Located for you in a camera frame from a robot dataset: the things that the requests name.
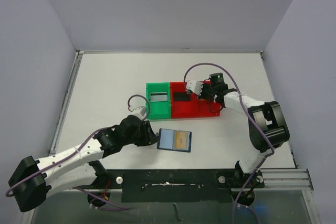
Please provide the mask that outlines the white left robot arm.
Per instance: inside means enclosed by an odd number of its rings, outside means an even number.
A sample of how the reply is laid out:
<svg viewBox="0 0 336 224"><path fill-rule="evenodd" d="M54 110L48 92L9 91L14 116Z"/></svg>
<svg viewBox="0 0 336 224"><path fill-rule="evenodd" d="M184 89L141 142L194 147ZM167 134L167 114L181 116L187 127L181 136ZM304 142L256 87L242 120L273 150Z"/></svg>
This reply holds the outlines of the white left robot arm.
<svg viewBox="0 0 336 224"><path fill-rule="evenodd" d="M129 115L119 125L95 130L78 146L39 159L22 159L8 181L5 196L14 197L20 211L27 212L63 190L81 186L104 188L109 175L101 159L126 145L150 146L158 140L149 121Z"/></svg>

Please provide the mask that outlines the blue leather card holder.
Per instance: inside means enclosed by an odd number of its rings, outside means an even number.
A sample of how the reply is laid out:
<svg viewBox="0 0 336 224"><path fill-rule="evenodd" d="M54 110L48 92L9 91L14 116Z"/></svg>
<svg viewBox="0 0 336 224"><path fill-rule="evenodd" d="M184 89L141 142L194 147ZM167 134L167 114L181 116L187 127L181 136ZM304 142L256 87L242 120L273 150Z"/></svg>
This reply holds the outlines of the blue leather card holder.
<svg viewBox="0 0 336 224"><path fill-rule="evenodd" d="M160 129L157 137L157 149L165 151L191 152L192 132L172 129Z"/></svg>

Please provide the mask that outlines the gold VIP card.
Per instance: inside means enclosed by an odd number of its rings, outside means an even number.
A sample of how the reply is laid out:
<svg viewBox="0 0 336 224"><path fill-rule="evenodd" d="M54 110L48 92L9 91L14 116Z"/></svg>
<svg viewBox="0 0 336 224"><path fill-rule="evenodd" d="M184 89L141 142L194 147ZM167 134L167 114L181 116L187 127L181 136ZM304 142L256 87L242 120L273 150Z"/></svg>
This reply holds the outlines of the gold VIP card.
<svg viewBox="0 0 336 224"><path fill-rule="evenodd" d="M187 131L176 131L174 135L174 149L177 150L187 150L189 143L189 132Z"/></svg>

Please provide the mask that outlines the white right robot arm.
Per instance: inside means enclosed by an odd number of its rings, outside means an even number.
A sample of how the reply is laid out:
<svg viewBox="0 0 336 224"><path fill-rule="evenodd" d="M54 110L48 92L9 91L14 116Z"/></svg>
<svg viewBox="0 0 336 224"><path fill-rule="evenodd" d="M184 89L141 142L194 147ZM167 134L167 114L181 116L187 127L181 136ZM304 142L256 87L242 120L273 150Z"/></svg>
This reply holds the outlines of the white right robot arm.
<svg viewBox="0 0 336 224"><path fill-rule="evenodd" d="M247 186L253 179L252 172L290 138L280 104L242 95L238 89L228 87L222 73L211 74L209 83L188 81L187 86L198 99L217 103L221 109L231 109L248 118L250 148L238 161L239 170L234 173L234 182Z"/></svg>

